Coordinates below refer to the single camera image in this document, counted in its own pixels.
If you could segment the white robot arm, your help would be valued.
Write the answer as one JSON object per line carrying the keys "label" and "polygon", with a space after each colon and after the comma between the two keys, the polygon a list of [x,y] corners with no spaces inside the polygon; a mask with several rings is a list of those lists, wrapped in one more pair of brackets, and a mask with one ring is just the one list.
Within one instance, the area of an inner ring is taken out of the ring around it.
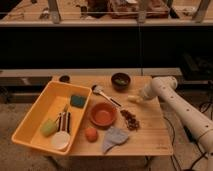
{"label": "white robot arm", "polygon": [[179,116],[194,138],[208,154],[206,171],[213,171],[213,121],[179,96],[178,82],[173,76],[154,77],[139,91],[143,100],[163,99]]}

